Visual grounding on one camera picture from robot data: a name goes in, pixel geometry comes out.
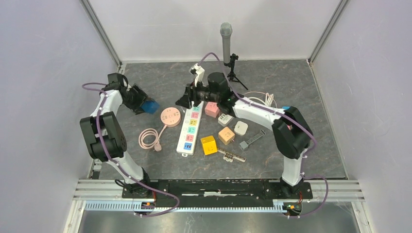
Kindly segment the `pink round socket base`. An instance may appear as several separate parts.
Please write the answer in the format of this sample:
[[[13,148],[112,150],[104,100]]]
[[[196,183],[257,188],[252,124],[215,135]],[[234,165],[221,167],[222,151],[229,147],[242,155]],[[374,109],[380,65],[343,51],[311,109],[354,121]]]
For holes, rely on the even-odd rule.
[[[181,121],[181,113],[175,107],[168,107],[161,112],[160,119],[166,127],[175,127]]]

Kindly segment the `dark blue cube socket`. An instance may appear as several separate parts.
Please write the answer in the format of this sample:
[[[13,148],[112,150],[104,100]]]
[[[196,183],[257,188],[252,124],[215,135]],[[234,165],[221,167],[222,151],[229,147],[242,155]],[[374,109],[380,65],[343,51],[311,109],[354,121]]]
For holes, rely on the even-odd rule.
[[[149,114],[154,114],[159,109],[159,107],[160,107],[159,103],[154,100],[144,101],[144,103],[141,106],[142,110],[145,113],[149,113]]]

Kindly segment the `pink cube socket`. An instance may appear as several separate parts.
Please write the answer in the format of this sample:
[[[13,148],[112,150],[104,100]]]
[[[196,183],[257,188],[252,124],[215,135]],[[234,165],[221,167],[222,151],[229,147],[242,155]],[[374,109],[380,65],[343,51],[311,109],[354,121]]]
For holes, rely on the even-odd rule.
[[[216,118],[220,113],[220,110],[215,102],[208,102],[205,106],[205,114],[207,116]]]

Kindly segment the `long white power strip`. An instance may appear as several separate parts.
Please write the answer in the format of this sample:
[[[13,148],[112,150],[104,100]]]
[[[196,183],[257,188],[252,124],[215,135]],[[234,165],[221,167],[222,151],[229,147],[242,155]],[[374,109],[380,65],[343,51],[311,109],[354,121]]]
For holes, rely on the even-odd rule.
[[[176,152],[183,157],[194,154],[196,138],[200,128],[204,102],[187,109],[183,118],[181,132],[178,138]]]

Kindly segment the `yellow cube socket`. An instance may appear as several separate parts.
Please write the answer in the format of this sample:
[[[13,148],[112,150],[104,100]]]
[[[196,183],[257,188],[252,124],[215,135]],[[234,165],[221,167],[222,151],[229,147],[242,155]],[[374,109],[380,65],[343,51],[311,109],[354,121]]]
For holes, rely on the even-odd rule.
[[[211,155],[218,152],[216,140],[212,135],[201,138],[201,145],[204,155]]]

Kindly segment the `beige cube socket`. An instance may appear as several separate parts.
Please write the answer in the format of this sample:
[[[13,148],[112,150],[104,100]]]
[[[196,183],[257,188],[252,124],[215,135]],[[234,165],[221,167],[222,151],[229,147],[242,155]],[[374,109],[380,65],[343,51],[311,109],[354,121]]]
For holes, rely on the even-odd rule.
[[[224,145],[228,145],[234,141],[235,133],[229,127],[224,127],[221,131],[219,131],[218,138]]]

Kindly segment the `white plug adapter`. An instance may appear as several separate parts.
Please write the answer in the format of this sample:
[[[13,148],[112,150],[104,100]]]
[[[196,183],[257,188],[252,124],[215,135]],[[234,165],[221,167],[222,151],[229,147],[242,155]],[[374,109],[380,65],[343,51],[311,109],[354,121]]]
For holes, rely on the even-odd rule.
[[[248,130],[248,124],[243,121],[238,121],[234,126],[234,133],[240,136],[244,136]]]

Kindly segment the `small white power strip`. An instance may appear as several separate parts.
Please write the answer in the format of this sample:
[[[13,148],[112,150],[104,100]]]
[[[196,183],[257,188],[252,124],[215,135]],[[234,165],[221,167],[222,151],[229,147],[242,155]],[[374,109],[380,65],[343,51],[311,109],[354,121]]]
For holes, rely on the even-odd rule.
[[[223,127],[226,127],[232,120],[233,117],[231,115],[221,114],[218,117],[218,123]]]

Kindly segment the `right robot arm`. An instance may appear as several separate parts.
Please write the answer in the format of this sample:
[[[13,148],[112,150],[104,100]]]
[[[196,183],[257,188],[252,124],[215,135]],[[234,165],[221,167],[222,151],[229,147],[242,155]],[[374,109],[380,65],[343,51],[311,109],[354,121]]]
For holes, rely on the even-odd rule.
[[[309,150],[310,143],[315,142],[312,130],[300,111],[293,106],[279,109],[251,101],[235,92],[223,73],[209,74],[207,85],[202,83],[204,72],[192,68],[190,73],[194,79],[186,85],[176,105],[189,109],[203,101],[214,102],[226,115],[246,119],[271,130],[275,144],[284,156],[281,193],[287,198],[295,197],[304,180],[301,171],[303,155]]]

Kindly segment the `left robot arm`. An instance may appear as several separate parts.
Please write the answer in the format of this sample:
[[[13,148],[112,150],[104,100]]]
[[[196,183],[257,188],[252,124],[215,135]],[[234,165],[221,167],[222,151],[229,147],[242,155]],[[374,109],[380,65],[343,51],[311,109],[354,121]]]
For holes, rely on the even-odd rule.
[[[146,198],[151,195],[153,185],[147,172],[137,165],[127,152],[126,137],[116,118],[121,105],[135,115],[153,114],[158,104],[138,85],[130,85],[120,73],[108,75],[108,83],[98,89],[100,100],[93,113],[80,120],[81,131],[89,155],[102,163],[111,165],[122,177],[115,183],[126,194]]]

